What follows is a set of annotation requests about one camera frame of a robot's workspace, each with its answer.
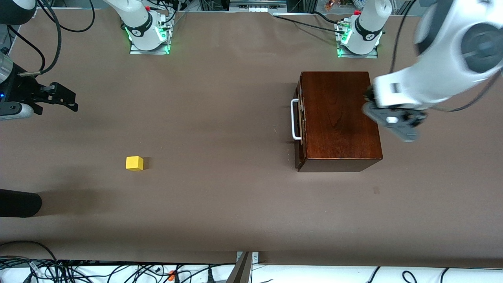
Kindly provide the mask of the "silver metal bracket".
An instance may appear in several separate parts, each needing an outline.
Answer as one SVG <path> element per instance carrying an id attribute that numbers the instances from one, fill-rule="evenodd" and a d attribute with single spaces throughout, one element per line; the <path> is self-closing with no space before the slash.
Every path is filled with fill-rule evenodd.
<path id="1" fill-rule="evenodd" d="M 242 251 L 237 252 L 236 262 L 238 262 L 240 260 L 242 254 L 244 254 L 244 252 L 242 252 Z M 249 252 L 249 254 L 251 255 L 251 258 L 252 258 L 251 264 L 258 265 L 259 264 L 259 252 Z"/>

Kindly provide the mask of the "white power strip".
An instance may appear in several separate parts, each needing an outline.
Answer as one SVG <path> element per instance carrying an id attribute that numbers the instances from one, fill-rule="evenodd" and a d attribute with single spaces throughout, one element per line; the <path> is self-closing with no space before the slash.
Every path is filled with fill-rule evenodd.
<path id="1" fill-rule="evenodd" d="M 229 0 L 229 11 L 287 13 L 287 0 Z"/>

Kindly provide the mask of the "white metal drawer handle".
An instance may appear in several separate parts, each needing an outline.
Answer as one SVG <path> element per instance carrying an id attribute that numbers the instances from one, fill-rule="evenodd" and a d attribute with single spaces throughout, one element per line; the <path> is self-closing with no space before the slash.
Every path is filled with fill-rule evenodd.
<path id="1" fill-rule="evenodd" d="M 292 138 L 302 143 L 303 128 L 301 119 L 301 104 L 299 98 L 294 98 L 291 100 L 290 116 L 291 116 Z"/>

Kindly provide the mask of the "wooden drawer with brown front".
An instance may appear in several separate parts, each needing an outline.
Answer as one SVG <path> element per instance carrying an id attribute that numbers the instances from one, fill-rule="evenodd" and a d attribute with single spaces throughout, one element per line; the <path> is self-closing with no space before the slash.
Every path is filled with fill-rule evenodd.
<path id="1" fill-rule="evenodd" d="M 303 125 L 303 115 L 304 115 L 304 110 L 303 110 L 303 95 L 302 95 L 302 86 L 301 86 L 301 77 L 298 80 L 297 87 L 295 90 L 295 96 L 294 99 L 298 99 L 297 102 L 293 103 L 293 109 L 294 109 L 294 121 L 295 121 L 295 136 L 303 138 L 304 137 L 304 125 Z M 304 159 L 304 148 L 303 148 L 303 139 L 297 140 L 295 142 L 295 162 L 296 162 L 296 168 L 300 167 L 300 164 L 303 162 Z"/>

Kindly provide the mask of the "black round-ended cylinder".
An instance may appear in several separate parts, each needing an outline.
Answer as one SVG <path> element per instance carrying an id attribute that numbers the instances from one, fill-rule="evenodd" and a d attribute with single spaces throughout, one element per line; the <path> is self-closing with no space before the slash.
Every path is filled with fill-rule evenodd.
<path id="1" fill-rule="evenodd" d="M 36 193 L 0 189 L 0 217 L 32 217 L 41 206 L 42 199 Z"/>

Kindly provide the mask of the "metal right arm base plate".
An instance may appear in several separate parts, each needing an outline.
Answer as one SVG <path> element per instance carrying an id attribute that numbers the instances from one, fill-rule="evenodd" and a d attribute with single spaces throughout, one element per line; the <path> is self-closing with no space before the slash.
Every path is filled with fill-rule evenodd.
<path id="1" fill-rule="evenodd" d="M 153 50 L 140 50 L 130 42 L 130 54 L 165 55 L 170 54 L 171 43 L 163 42 Z"/>

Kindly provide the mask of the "grey slanted beam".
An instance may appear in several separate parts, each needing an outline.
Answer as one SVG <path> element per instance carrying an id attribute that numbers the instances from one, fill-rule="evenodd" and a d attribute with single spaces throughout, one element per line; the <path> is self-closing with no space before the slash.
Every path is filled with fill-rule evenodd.
<path id="1" fill-rule="evenodd" d="M 250 283 L 253 259 L 252 252 L 242 252 L 225 283 Z"/>

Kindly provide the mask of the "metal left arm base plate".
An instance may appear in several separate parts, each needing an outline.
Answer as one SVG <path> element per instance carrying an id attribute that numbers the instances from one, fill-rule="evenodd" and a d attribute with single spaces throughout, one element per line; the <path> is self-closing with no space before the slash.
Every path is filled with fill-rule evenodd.
<path id="1" fill-rule="evenodd" d="M 337 55 L 339 58 L 348 58 L 348 59 L 377 59 L 378 51 L 377 48 L 374 48 L 368 54 L 356 54 L 351 52 L 345 46 L 340 46 L 337 48 Z"/>

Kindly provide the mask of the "yellow wooden block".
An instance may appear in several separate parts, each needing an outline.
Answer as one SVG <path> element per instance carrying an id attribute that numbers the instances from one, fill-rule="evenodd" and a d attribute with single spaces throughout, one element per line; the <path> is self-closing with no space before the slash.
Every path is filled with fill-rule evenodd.
<path id="1" fill-rule="evenodd" d="M 142 171 L 144 169 L 145 161 L 141 156 L 127 156 L 125 161 L 125 168 L 128 171 Z"/>

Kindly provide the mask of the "dark brown wooden cabinet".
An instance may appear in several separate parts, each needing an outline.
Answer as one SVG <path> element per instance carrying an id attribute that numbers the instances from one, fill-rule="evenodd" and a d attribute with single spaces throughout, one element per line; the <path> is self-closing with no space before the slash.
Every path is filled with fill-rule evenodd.
<path id="1" fill-rule="evenodd" d="M 361 172 L 383 159 L 377 124 L 363 112 L 368 72 L 302 72 L 301 173 Z"/>

